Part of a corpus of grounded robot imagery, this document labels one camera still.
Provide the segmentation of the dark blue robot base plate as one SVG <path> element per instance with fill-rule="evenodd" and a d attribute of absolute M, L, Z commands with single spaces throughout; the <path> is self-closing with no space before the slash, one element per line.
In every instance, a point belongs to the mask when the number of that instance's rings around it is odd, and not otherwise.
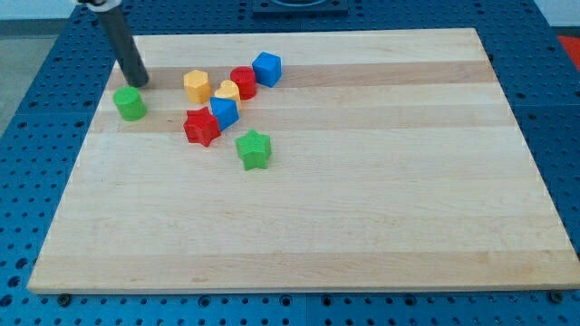
<path fill-rule="evenodd" d="M 349 0 L 253 0 L 252 15 L 347 14 Z"/>

